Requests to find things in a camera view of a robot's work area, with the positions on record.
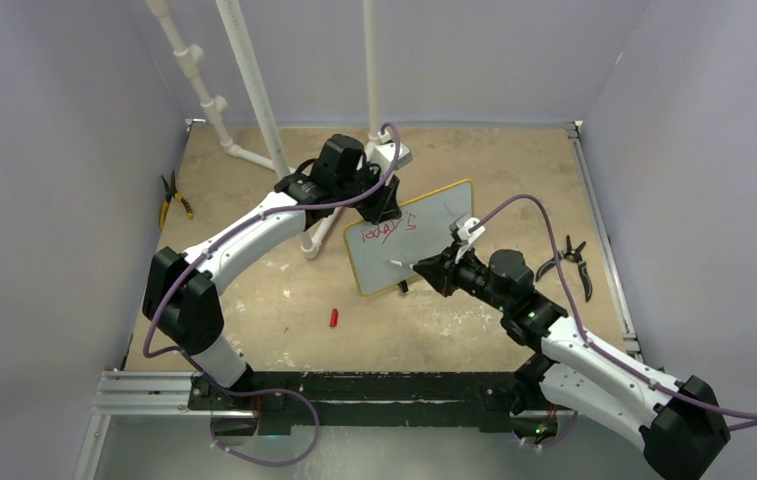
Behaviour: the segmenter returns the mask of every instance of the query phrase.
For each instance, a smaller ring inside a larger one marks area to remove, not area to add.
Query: yellow whiteboard frame
[[[471,201],[472,211],[474,212],[475,211],[475,185],[472,183],[472,180],[469,179],[469,178],[464,178],[463,180],[458,180],[457,182],[449,184],[449,185],[446,185],[445,187],[440,187],[437,190],[434,190],[433,192],[428,192],[428,193],[426,193],[424,195],[420,195],[420,196],[415,197],[415,198],[413,198],[411,200],[408,200],[408,201],[400,204],[399,206],[400,207],[408,206],[408,205],[410,205],[412,203],[416,203],[416,202],[418,202],[420,200],[423,200],[425,198],[428,198],[430,196],[436,195],[438,193],[445,192],[446,190],[450,190],[450,189],[455,188],[455,187],[457,187],[459,185],[462,185],[464,183],[468,183],[469,184],[469,191],[472,194],[472,201]],[[362,296],[362,297],[367,297],[368,298],[368,297],[372,297],[372,296],[378,295],[380,293],[384,293],[384,292],[386,292],[386,291],[388,291],[388,290],[390,290],[392,288],[395,288],[395,285],[388,285],[387,287],[384,287],[381,290],[377,290],[377,291],[372,292],[372,293],[363,293],[363,289],[360,288],[360,280],[358,280],[357,273],[355,272],[354,262],[352,261],[351,247],[349,247],[348,236],[346,234],[348,233],[348,231],[349,231],[350,228],[357,227],[357,226],[362,225],[364,223],[367,223],[366,220],[360,220],[358,222],[354,222],[354,223],[352,223],[350,225],[347,225],[346,228],[343,229],[343,243],[346,245],[346,257],[348,257],[348,259],[349,259],[349,267],[351,268],[352,276],[354,277],[354,283],[357,285],[357,293],[359,293],[360,296]],[[413,276],[416,275],[416,273],[414,273],[412,270],[411,270],[410,273],[411,273],[410,276],[408,276],[406,278],[406,280],[410,279],[411,277],[413,277]]]

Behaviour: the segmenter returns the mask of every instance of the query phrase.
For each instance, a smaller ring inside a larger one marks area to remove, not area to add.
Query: red handwriting
[[[396,229],[399,228],[399,225],[402,224],[402,221],[405,221],[405,230],[416,230],[416,224],[413,223],[414,218],[416,218],[416,215],[413,213],[407,213],[398,220],[388,220],[379,223],[374,228],[363,229],[360,231],[361,239],[363,240],[363,243],[366,243],[368,240],[380,239],[381,245],[384,245],[387,239],[390,238],[390,235],[392,235]]]

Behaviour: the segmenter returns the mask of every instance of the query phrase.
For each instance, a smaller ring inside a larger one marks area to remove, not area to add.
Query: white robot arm
[[[484,230],[478,224],[473,218],[453,225],[449,247],[408,268],[443,296],[460,289],[497,309],[508,336],[535,352],[515,372],[512,413],[540,403],[567,407],[627,439],[663,477],[700,477],[730,439],[729,430],[720,413],[679,397],[716,406],[710,386],[650,368],[583,329],[534,288],[522,253],[498,250],[485,265],[471,246]]]
[[[393,159],[395,169],[410,163],[410,150],[388,143],[376,146],[369,159],[363,157],[363,144],[334,135],[318,158],[280,180],[273,192],[231,226],[181,254],[168,247],[157,252],[149,270],[143,314],[217,383],[239,389],[238,382],[251,367],[222,335],[219,295],[266,252],[330,215],[335,203],[364,197],[351,206],[365,220],[377,224],[398,218],[399,180],[391,174],[390,165]],[[305,174],[310,164],[310,173]],[[190,268],[186,259],[198,260]],[[170,295],[175,284],[179,288]]]

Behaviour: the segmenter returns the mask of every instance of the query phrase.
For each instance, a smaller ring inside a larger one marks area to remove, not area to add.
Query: wooden floor
[[[333,133],[366,139],[360,129],[283,129],[290,164],[318,155]],[[257,129],[233,134],[245,148],[265,153]],[[532,193],[549,209],[561,248],[566,234],[573,244],[586,240],[582,253],[595,287],[593,298],[584,303],[576,266],[566,263],[570,289],[586,326],[624,347],[593,220],[563,130],[405,128],[401,134],[414,161],[398,174],[400,202],[469,178],[477,216],[512,194]],[[274,183],[273,172],[226,155],[213,130],[194,128],[178,186],[195,218],[173,205],[158,249],[168,245],[181,251],[200,243],[255,207]],[[255,370],[510,371],[530,356],[530,350],[505,335],[497,311],[462,292],[443,298],[415,281],[404,297],[395,291],[360,296],[342,239],[343,227],[357,220],[354,211],[341,215],[313,261],[304,258],[297,239],[284,242],[220,297],[226,336]],[[520,250],[532,269],[551,257],[544,223],[530,202],[515,203],[498,215],[476,245],[485,261],[499,248]],[[566,305],[555,272],[538,288]],[[334,329],[328,326],[333,308],[340,314]],[[140,315],[126,369],[190,370],[176,354],[143,358],[148,325]],[[155,346],[168,342],[158,332]]]

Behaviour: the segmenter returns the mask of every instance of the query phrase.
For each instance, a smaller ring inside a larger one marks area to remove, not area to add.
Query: white wall
[[[188,117],[198,99],[144,0],[127,0]],[[202,75],[254,123],[216,4],[171,0]],[[366,123],[360,0],[242,0],[277,119]],[[548,123],[583,118],[648,0],[378,0],[382,117],[401,122]]]
[[[653,2],[583,127],[647,359],[757,410],[757,2]],[[708,477],[757,478],[757,429]]]
[[[67,479],[182,117],[122,2],[0,2],[0,479]]]

